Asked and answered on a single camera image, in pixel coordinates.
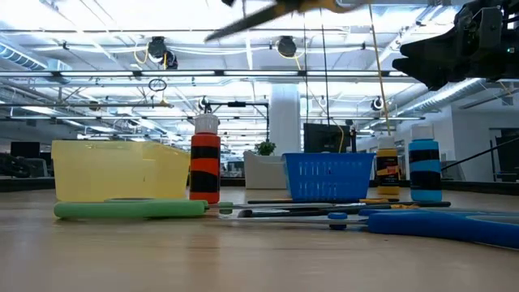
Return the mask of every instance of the table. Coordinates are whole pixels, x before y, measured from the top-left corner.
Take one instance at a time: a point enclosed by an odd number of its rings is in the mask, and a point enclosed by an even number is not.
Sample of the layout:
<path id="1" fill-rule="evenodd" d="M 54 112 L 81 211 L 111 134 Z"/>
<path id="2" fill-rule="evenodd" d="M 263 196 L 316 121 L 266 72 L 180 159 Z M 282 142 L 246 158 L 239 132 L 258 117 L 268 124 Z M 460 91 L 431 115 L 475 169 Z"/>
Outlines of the table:
<path id="1" fill-rule="evenodd" d="M 517 291 L 519 252 L 325 226 L 55 221 L 54 190 L 0 194 L 0 291 Z M 222 189 L 222 199 L 286 197 Z M 403 190 L 402 200 L 409 199 Z M 446 191 L 454 207 L 519 196 Z"/>

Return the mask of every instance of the orange and black striped bottle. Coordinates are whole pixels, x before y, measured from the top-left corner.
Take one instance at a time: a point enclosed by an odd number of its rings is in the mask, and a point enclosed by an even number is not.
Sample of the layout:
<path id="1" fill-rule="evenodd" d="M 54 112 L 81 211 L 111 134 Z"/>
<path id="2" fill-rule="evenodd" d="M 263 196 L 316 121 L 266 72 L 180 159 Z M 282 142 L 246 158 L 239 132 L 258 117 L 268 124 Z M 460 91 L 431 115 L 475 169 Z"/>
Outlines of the orange and black striped bottle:
<path id="1" fill-rule="evenodd" d="M 195 134 L 191 137 L 190 200 L 220 200 L 220 137 L 218 117 L 200 114 L 195 118 Z"/>

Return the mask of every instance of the white column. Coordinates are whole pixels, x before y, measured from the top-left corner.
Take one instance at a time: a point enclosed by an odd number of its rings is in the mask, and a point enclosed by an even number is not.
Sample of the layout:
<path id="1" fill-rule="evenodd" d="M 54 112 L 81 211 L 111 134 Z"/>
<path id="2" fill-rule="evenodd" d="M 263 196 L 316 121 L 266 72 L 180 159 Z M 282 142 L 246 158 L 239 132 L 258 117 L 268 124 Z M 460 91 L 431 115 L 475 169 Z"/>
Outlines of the white column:
<path id="1" fill-rule="evenodd" d="M 270 141 L 275 155 L 301 152 L 301 106 L 297 84 L 273 84 L 270 97 Z"/>

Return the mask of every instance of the potted plant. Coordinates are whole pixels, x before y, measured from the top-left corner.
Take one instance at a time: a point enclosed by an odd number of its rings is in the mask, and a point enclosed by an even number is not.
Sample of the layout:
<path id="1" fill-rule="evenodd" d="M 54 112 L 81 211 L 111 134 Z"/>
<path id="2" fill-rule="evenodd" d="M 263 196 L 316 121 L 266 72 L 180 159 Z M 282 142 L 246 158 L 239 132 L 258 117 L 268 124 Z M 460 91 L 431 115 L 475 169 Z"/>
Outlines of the potted plant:
<path id="1" fill-rule="evenodd" d="M 276 149 L 276 144 L 268 140 L 255 145 L 255 152 L 261 156 L 270 156 L 274 149 Z"/>

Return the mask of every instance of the yellow translucent bin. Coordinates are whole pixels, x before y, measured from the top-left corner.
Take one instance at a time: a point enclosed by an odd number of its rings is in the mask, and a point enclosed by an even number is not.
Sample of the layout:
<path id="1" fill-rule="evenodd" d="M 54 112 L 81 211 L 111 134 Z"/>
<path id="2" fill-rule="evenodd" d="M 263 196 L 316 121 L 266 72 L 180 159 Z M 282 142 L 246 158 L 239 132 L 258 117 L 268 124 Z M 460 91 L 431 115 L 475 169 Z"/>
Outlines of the yellow translucent bin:
<path id="1" fill-rule="evenodd" d="M 59 140 L 52 158 L 60 201 L 186 197 L 190 155 L 163 144 Z"/>

